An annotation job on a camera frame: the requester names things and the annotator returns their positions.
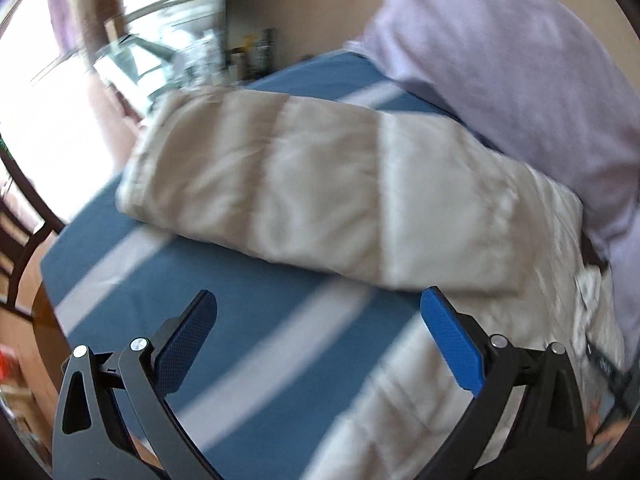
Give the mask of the blue white-striped bed sheet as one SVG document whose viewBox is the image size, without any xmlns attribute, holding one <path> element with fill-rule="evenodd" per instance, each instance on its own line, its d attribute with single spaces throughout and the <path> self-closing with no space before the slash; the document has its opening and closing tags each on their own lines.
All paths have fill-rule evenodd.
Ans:
<svg viewBox="0 0 640 480">
<path fill-rule="evenodd" d="M 228 479 L 298 479 L 334 419 L 414 319 L 419 298 L 277 266 L 150 228 L 109 185 L 44 257 L 72 346 L 122 350 L 201 290 L 217 321 L 168 404 Z"/>
</svg>

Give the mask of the glass-top side table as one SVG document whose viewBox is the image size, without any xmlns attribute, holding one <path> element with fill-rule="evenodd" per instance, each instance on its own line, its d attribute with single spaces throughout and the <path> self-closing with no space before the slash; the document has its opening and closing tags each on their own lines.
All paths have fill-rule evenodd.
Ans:
<svg viewBox="0 0 640 480">
<path fill-rule="evenodd" d="M 94 69 L 140 116 L 152 113 L 172 90 L 226 81 L 226 56 L 212 30 L 182 49 L 128 35 L 101 49 Z"/>
</svg>

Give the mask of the lilac pillow near wall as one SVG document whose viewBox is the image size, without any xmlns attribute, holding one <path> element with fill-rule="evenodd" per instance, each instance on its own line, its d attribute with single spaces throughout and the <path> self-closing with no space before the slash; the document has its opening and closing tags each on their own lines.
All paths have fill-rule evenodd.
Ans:
<svg viewBox="0 0 640 480">
<path fill-rule="evenodd" d="M 626 352 L 639 345 L 639 98 L 556 0 L 384 0 L 349 49 L 438 94 L 500 151 L 568 186 L 612 269 Z"/>
</svg>

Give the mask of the cream puffer jacket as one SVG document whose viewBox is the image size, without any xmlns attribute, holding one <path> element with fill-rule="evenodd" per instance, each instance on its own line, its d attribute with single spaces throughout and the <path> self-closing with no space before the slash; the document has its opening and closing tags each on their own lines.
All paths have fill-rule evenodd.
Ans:
<svg viewBox="0 0 640 480">
<path fill-rule="evenodd" d="M 588 344 L 624 356 L 610 276 L 582 260 L 578 197 L 446 117 L 177 93 L 140 136 L 117 205 L 250 262 L 329 273 L 288 330 L 299 366 L 375 287 L 431 285 L 517 344 L 564 344 L 585 402 L 605 394 Z"/>
</svg>

